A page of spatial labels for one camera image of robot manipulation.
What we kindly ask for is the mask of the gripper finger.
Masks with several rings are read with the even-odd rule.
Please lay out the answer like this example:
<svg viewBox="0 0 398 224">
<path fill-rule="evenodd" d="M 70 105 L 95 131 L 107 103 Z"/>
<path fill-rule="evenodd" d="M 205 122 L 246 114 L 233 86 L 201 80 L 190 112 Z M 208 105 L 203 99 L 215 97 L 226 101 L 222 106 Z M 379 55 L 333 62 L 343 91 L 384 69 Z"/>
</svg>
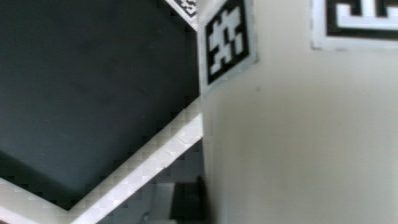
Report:
<svg viewBox="0 0 398 224">
<path fill-rule="evenodd" d="M 206 188 L 194 182 L 162 183 L 155 188 L 148 224 L 206 223 Z"/>
</svg>

